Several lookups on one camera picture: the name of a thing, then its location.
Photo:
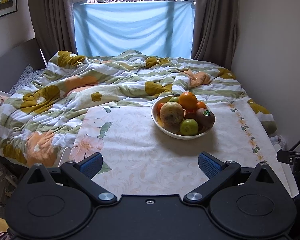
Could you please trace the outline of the brown curtain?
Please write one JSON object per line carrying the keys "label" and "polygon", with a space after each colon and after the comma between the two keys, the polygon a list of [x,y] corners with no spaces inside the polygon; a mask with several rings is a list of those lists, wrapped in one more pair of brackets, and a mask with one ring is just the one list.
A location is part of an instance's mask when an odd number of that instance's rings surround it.
{"label": "brown curtain", "polygon": [[196,0],[191,58],[231,69],[239,0]]}
{"label": "brown curtain", "polygon": [[72,0],[28,0],[35,38],[46,61],[60,50],[77,53]]}

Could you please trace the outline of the patterned grey pillow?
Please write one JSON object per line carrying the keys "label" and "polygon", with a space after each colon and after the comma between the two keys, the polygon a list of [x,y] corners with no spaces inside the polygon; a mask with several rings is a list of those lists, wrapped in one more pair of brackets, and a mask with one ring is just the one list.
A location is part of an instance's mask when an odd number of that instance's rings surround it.
{"label": "patterned grey pillow", "polygon": [[9,94],[13,95],[16,91],[28,86],[32,81],[40,77],[43,71],[43,69],[33,69],[30,64],[27,65],[17,83],[10,89]]}

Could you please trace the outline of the large brown pear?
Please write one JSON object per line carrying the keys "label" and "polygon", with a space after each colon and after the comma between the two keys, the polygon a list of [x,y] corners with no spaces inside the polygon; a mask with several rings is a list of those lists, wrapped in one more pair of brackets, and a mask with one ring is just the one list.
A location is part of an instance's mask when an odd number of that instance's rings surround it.
{"label": "large brown pear", "polygon": [[179,103],[173,101],[165,103],[159,115],[164,129],[172,133],[179,132],[184,119],[184,109]]}

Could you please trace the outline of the cream oval fruit bowl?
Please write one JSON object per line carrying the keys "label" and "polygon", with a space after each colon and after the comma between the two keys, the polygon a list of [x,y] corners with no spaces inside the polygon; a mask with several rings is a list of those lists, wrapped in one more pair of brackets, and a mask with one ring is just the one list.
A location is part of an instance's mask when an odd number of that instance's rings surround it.
{"label": "cream oval fruit bowl", "polygon": [[162,125],[162,121],[160,119],[160,115],[157,113],[157,106],[159,103],[167,103],[169,102],[168,100],[173,97],[172,95],[169,95],[169,96],[165,96],[163,98],[159,98],[152,106],[151,108],[151,116],[152,116],[152,119],[155,123],[155,125],[162,131],[164,132],[166,135],[169,135],[170,137],[173,137],[173,138],[176,138],[176,139],[181,139],[181,140],[192,140],[192,139],[197,139],[205,134],[207,134],[211,129],[211,128],[206,128],[204,126],[202,126],[196,119],[196,122],[198,123],[198,126],[199,126],[199,131],[197,133],[197,135],[194,135],[194,136],[184,136],[184,135],[181,135],[180,133],[180,130],[178,133],[172,133],[172,132],[169,132],[168,130],[164,129],[163,128],[163,125]]}

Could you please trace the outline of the brown kiwi with sticker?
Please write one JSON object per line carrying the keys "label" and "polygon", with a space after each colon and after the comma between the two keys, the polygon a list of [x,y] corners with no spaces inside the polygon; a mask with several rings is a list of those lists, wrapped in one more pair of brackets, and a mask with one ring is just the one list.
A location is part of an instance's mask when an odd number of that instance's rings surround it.
{"label": "brown kiwi with sticker", "polygon": [[200,108],[196,111],[197,121],[206,128],[211,128],[216,120],[215,115],[208,109]]}

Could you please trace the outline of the green apple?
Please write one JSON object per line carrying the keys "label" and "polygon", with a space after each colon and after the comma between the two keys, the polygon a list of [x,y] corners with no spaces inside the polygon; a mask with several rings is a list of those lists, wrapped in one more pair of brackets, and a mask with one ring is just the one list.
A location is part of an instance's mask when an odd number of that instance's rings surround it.
{"label": "green apple", "polygon": [[180,124],[180,133],[184,136],[194,136],[197,135],[199,131],[199,126],[194,119],[185,119]]}
{"label": "green apple", "polygon": [[178,96],[171,97],[168,101],[178,103],[179,102],[179,97]]}

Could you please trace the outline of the green striped floral duvet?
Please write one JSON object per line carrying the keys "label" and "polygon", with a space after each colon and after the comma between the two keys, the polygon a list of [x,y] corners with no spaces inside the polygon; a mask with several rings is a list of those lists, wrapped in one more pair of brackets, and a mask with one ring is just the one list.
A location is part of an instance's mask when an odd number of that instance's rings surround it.
{"label": "green striped floral duvet", "polygon": [[183,92],[207,104],[242,99],[267,134],[276,132],[273,115],[249,97],[232,72],[214,63],[136,50],[114,57],[60,50],[40,77],[0,105],[0,156],[20,165],[55,166],[74,145],[89,108],[150,106]]}

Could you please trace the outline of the white plastic bag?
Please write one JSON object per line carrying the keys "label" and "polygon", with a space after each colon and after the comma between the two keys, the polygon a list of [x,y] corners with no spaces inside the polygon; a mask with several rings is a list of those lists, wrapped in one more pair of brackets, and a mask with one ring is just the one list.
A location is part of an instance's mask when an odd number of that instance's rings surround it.
{"label": "white plastic bag", "polygon": [[276,134],[270,136],[269,139],[274,147],[280,147],[282,150],[287,149],[287,142],[283,136]]}

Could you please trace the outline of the small mandarin orange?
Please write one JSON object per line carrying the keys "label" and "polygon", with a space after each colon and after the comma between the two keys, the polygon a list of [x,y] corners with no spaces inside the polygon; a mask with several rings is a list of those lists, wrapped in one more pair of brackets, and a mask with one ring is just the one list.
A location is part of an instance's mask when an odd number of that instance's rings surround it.
{"label": "small mandarin orange", "polygon": [[159,103],[158,106],[157,106],[157,113],[159,114],[160,113],[160,110],[162,109],[164,103]]}

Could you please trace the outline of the floral cream tablecloth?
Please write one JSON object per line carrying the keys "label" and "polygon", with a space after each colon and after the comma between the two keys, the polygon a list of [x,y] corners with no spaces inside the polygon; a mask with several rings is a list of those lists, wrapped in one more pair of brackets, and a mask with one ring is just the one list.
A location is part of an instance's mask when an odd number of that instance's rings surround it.
{"label": "floral cream tablecloth", "polygon": [[212,129],[196,139],[181,140],[156,126],[150,107],[93,107],[62,161],[81,161],[99,152],[103,167],[93,181],[116,196],[183,196],[207,181],[198,166],[198,155],[205,151],[243,167],[264,161],[291,196],[298,194],[290,167],[277,161],[277,147],[247,102],[215,103],[210,109],[216,116]]}

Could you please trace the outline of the left brown curtain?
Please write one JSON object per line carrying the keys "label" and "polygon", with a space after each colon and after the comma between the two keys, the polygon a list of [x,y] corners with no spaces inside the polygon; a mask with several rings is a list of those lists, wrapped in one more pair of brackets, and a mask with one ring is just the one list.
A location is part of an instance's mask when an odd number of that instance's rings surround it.
{"label": "left brown curtain", "polygon": [[60,50],[77,53],[72,0],[28,0],[35,38],[46,61]]}

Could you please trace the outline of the right brown curtain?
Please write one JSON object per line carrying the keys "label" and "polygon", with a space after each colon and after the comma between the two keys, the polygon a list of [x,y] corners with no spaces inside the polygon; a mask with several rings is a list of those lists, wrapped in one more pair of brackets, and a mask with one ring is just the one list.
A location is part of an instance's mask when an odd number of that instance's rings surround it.
{"label": "right brown curtain", "polygon": [[231,69],[239,0],[196,0],[191,58]]}

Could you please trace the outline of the large orange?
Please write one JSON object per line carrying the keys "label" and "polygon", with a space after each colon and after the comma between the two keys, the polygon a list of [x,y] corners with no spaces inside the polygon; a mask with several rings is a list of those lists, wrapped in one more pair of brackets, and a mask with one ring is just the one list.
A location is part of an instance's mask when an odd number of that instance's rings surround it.
{"label": "large orange", "polygon": [[202,101],[197,101],[197,109],[207,109],[207,106],[204,102]]}
{"label": "large orange", "polygon": [[191,92],[183,92],[179,95],[179,104],[185,110],[194,110],[197,108],[197,98]]}

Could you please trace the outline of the grey headboard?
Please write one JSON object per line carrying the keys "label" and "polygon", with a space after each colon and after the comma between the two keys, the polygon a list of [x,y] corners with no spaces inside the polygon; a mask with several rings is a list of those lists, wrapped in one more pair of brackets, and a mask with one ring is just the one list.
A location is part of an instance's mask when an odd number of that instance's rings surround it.
{"label": "grey headboard", "polygon": [[35,38],[22,43],[0,57],[0,91],[9,91],[28,65],[35,70],[46,67]]}

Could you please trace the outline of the small mandarin in bowl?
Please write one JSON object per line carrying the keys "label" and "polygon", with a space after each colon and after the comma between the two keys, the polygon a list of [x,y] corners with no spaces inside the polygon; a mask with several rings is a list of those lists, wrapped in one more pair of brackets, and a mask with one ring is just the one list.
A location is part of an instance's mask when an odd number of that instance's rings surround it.
{"label": "small mandarin in bowl", "polygon": [[196,120],[196,110],[185,110],[184,119],[193,119]]}

